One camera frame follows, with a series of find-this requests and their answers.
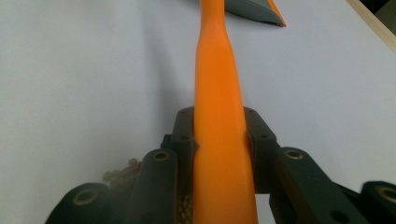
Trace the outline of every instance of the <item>orange handle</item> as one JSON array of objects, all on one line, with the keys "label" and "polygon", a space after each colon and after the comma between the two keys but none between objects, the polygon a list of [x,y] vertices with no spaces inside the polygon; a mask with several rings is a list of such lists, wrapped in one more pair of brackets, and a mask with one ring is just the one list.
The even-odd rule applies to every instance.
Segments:
[{"label": "orange handle", "polygon": [[193,223],[255,224],[248,134],[224,0],[201,0],[196,52]]}]

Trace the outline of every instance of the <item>white background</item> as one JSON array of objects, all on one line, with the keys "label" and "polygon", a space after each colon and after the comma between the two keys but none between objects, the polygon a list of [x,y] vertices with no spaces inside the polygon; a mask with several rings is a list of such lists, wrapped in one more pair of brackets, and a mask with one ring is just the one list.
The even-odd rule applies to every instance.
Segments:
[{"label": "white background", "polygon": [[[227,14],[245,105],[334,182],[396,183],[396,54],[345,1],[276,4],[287,28]],[[159,146],[193,105],[199,22],[194,0],[0,0],[0,223]]]}]

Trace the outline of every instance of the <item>tool handle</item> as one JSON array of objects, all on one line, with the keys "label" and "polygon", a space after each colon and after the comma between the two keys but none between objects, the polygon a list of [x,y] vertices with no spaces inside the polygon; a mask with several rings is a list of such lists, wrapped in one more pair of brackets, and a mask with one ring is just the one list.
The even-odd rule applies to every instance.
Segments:
[{"label": "tool handle", "polygon": [[224,0],[201,0],[196,51],[194,224],[257,223],[248,134]]}]

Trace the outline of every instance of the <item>bolt hole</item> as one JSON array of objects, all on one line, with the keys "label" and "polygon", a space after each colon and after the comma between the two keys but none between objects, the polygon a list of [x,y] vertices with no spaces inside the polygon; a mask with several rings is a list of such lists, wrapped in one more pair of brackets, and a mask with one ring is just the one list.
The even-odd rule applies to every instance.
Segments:
[{"label": "bolt hole", "polygon": [[96,189],[84,189],[77,193],[73,199],[75,205],[89,204],[98,197],[99,193]]},{"label": "bolt hole", "polygon": [[165,152],[157,152],[154,154],[154,160],[156,161],[165,161],[168,159],[168,154]]},{"label": "bolt hole", "polygon": [[391,189],[388,187],[378,187],[377,192],[379,193],[379,195],[381,195],[382,198],[392,203],[396,203],[396,189]]},{"label": "bolt hole", "polygon": [[303,158],[303,154],[295,150],[288,150],[285,152],[285,155],[294,160],[300,160]]},{"label": "bolt hole", "polygon": [[349,217],[347,217],[347,215],[345,215],[344,213],[337,211],[337,210],[333,210],[330,212],[330,216],[332,216],[332,219],[334,219],[335,221],[337,221],[338,223],[348,223],[349,222]]}]

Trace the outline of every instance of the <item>white table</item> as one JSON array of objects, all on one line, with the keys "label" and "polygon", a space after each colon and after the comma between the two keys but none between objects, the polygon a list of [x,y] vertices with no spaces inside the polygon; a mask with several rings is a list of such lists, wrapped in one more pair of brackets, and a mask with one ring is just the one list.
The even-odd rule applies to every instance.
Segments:
[{"label": "white table", "polygon": [[[334,182],[396,183],[396,54],[345,1],[276,4],[287,28],[227,15],[245,105]],[[0,1],[0,223],[159,146],[193,105],[199,22],[193,0]]]}]

